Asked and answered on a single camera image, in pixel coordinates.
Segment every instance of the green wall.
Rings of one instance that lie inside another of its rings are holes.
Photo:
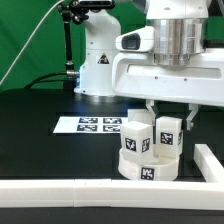
[[[55,0],[3,1],[0,7],[0,79],[4,76],[28,37]],[[122,33],[145,25],[145,16],[131,3],[117,4],[109,13],[121,23]],[[224,39],[224,19],[209,19],[208,38]],[[84,26],[71,24],[73,58],[76,68],[85,59]],[[0,87],[0,91],[23,88],[39,76],[64,71],[65,48],[63,22],[57,9],[45,20],[31,43]],[[61,88],[61,83],[41,84],[36,88]]]

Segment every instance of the cube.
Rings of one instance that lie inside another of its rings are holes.
[[[137,121],[121,125],[122,155],[125,160],[145,165],[153,156],[153,127]]]
[[[129,109],[128,121],[138,121],[144,124],[152,125],[152,116],[146,109]]]
[[[161,117],[156,120],[155,154],[178,158],[183,148],[182,119]]]

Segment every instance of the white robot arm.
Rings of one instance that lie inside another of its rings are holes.
[[[116,45],[122,53],[113,65],[115,93],[224,106],[224,51],[206,50],[204,46],[211,1],[139,2],[147,14],[147,26],[117,38]]]

